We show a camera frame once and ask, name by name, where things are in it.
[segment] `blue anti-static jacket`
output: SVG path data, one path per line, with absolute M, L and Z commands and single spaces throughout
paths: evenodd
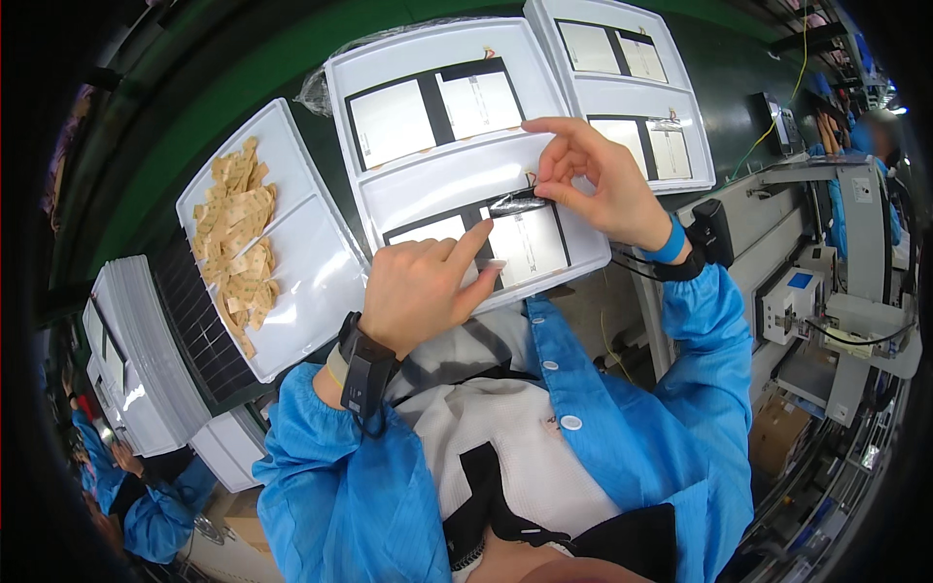
M 128 472 L 114 467 L 112 455 L 83 411 L 73 411 L 71 419 L 84 437 L 84 447 L 97 474 L 97 503 L 104 514 L 109 514 Z M 172 484 L 160 481 L 155 488 L 147 486 L 146 495 L 130 506 L 123 519 L 123 547 L 147 561 L 172 562 L 188 542 L 194 517 L 201 512 L 216 482 L 202 459 L 195 457 Z
M 690 282 L 664 284 L 662 325 L 680 357 L 653 394 L 600 374 L 546 299 L 526 306 L 537 354 L 529 372 L 544 379 L 558 418 L 582 421 L 564 432 L 577 458 L 623 512 L 673 504 L 677 580 L 713 581 L 753 515 L 752 340 L 729 274 L 706 266 Z M 302 364 L 285 378 L 269 455 L 253 465 L 266 484 L 259 518 L 285 579 L 450 581 L 420 439 L 389 408 L 383 438 L 361 439 L 349 411 L 315 394 L 318 369 Z
M 88 458 L 94 467 L 97 504 L 101 507 L 101 512 L 109 514 L 110 505 L 113 504 L 114 498 L 117 497 L 117 492 L 123 483 L 123 479 L 126 478 L 127 472 L 114 461 L 110 450 L 101 441 L 101 437 L 97 435 L 97 429 L 91 425 L 91 421 L 88 420 L 88 416 L 84 414 L 83 410 L 75 409 L 71 412 L 71 423 L 81 432 L 81 437 L 84 439 L 84 449 L 88 451 Z M 88 490 L 87 485 L 84 483 L 83 472 L 81 484 L 85 490 Z

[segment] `face mask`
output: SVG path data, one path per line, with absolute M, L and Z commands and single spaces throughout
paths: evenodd
M 849 139 L 852 141 L 852 148 L 859 152 L 865 152 L 866 154 L 874 152 L 874 143 L 871 140 L 871 130 L 868 122 L 860 120 L 852 130 Z

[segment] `blue sleeve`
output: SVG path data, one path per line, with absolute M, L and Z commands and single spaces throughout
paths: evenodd
M 123 547 L 147 561 L 168 564 L 188 542 L 197 512 L 165 482 L 146 490 L 148 496 L 137 500 L 127 512 Z
M 709 458 L 706 580 L 735 551 L 754 511 L 748 431 L 752 414 L 752 338 L 745 303 L 720 265 L 707 265 L 688 282 L 664 284 L 661 325 L 680 356 L 654 395 L 700 442 Z
M 81 433 L 81 437 L 84 439 L 84 449 L 88 451 L 88 457 L 91 459 L 94 470 L 99 474 L 102 470 L 106 471 L 112 468 L 114 459 L 111 457 L 110 451 L 107 450 L 106 446 L 101 441 L 101 437 L 97 434 L 97 429 L 91 425 L 88 416 L 84 414 L 84 411 L 81 409 L 72 410 L 71 423 L 77 428 Z
M 266 485 L 257 510 L 279 571 L 302 583 L 450 581 L 421 440 L 390 408 L 383 436 L 362 440 L 350 411 L 314 392 L 320 368 L 301 364 L 285 377 L 270 408 L 269 455 L 253 464 Z
M 101 503 L 101 510 L 106 512 L 110 508 L 112 496 L 117 495 L 116 488 L 119 487 L 119 484 L 126 476 L 126 471 L 116 465 L 110 451 L 101 441 L 97 429 L 91 425 L 83 410 L 72 410 L 71 423 L 84 439 L 84 449 L 88 451 L 88 457 L 91 459 L 91 465 L 94 468 L 95 485 L 98 491 L 96 494 L 97 501 Z
M 833 178 L 828 182 L 829 202 L 832 205 L 832 226 L 829 227 L 829 244 L 836 247 L 840 259 L 849 257 L 849 246 L 845 234 L 845 214 L 842 210 L 842 192 L 839 189 L 839 179 Z
M 285 377 L 279 402 L 269 411 L 269 454 L 253 464 L 253 476 L 266 485 L 258 500 L 259 519 L 287 581 L 323 578 L 344 461 L 361 439 L 350 411 L 329 407 L 314 392 L 320 369 L 303 364 Z M 302 501 L 310 501 L 315 511 L 303 512 Z
M 150 562 L 168 564 L 185 547 L 217 480 L 195 457 L 173 484 L 157 480 L 130 507 L 123 522 L 123 547 Z
M 900 217 L 898 216 L 898 211 L 894 208 L 894 203 L 889 202 L 891 205 L 891 244 L 897 247 L 900 245 Z
M 81 488 L 91 493 L 91 495 L 97 495 L 97 478 L 94 477 L 93 472 L 88 468 L 86 464 L 81 464 L 79 468 L 81 472 Z

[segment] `wrist strap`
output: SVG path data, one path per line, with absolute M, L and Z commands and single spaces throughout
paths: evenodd
M 687 235 L 684 232 L 684 226 L 680 224 L 680 221 L 673 215 L 668 214 L 671 218 L 671 236 L 667 239 L 667 243 L 664 244 L 664 247 L 658 249 L 657 251 L 645 251 L 642 249 L 642 253 L 645 254 L 645 259 L 648 261 L 657 261 L 658 263 L 670 263 L 671 261 L 677 259 L 677 256 L 680 255 L 680 250 L 684 248 L 684 239 Z
M 347 364 L 347 361 L 343 360 L 343 355 L 341 354 L 341 346 L 339 343 L 334 345 L 334 348 L 330 351 L 330 354 L 327 355 L 327 371 L 330 372 L 330 376 L 333 377 L 334 381 L 343 388 L 343 384 L 347 379 L 347 369 L 350 365 Z

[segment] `wristwatch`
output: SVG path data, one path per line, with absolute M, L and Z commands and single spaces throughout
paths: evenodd
M 346 365 L 341 406 L 355 417 L 366 420 L 381 409 L 385 387 L 396 375 L 401 363 L 396 360 L 394 351 L 359 329 L 357 325 L 361 315 L 360 312 L 347 314 L 337 337 L 338 345 L 327 359 L 327 365 L 336 377 L 340 377 L 340 363 L 336 367 L 331 366 L 331 360 L 339 351 Z

